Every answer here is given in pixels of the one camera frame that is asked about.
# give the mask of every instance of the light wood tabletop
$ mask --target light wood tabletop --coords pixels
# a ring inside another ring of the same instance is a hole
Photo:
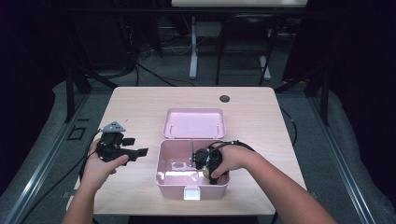
[[[172,0],[173,7],[305,7],[307,0]]]
[[[221,95],[230,97],[223,103]],[[216,200],[164,198],[156,184],[163,126],[169,108],[219,108],[224,114],[224,141],[240,140],[306,189],[275,93],[263,87],[119,87],[100,123],[117,121],[125,137],[135,138],[148,155],[118,169],[98,190],[95,214],[140,216],[257,216],[275,212],[246,170],[230,172],[225,196]]]

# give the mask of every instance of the human arm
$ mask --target human arm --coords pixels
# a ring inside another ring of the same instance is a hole
[[[84,175],[64,216],[63,224],[92,223],[96,191],[102,187],[109,175],[116,173],[116,168],[129,159],[127,155],[123,155],[110,162],[100,160],[94,152],[98,141],[94,141],[90,146],[89,155],[91,156],[87,159]]]
[[[220,152],[223,161],[212,177],[247,169],[285,223],[336,223],[316,199],[259,153],[236,145],[225,146]]]

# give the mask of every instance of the pink lid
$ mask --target pink lid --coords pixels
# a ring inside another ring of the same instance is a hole
[[[163,135],[166,138],[220,139],[225,135],[223,112],[217,108],[170,108]]]

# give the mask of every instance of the person's left hand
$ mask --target person's left hand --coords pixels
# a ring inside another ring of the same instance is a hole
[[[82,177],[81,186],[88,187],[93,190],[99,190],[105,183],[109,175],[115,174],[116,169],[129,160],[128,155],[116,158],[114,161],[102,161],[96,152],[97,144],[100,139],[96,139],[90,146],[91,155],[85,164],[84,175]]]

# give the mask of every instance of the pink plastic container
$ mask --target pink plastic container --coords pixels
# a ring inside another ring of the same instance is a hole
[[[225,135],[223,112],[217,108],[171,108],[167,112],[160,145],[156,182],[166,198],[218,199],[224,196],[229,176],[210,185],[191,162],[191,153]]]

